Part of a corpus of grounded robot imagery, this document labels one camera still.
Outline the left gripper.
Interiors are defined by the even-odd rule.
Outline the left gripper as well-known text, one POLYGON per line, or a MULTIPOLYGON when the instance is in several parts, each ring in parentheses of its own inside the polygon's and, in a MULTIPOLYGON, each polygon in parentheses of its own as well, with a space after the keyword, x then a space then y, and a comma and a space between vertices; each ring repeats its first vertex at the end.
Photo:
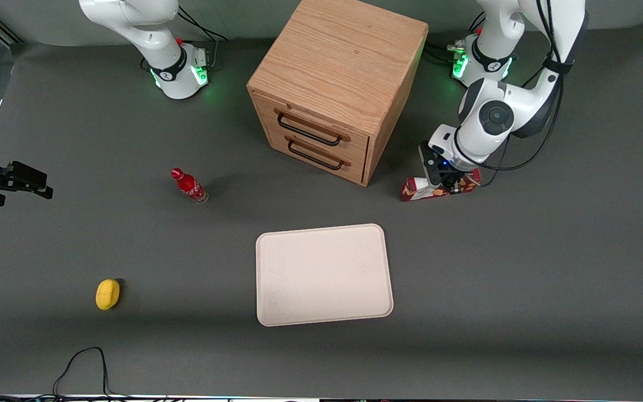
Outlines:
MULTIPOLYGON (((457 192, 471 192, 472 177, 468 176, 467 172, 474 170, 476 165, 459 152, 456 146, 456 133, 456 127, 439 125, 429 139, 429 147, 444 160, 442 165, 460 171, 457 173, 455 190, 457 192)), ((446 193, 452 192, 452 175, 441 174, 439 181, 439 188, 443 188, 446 193)))

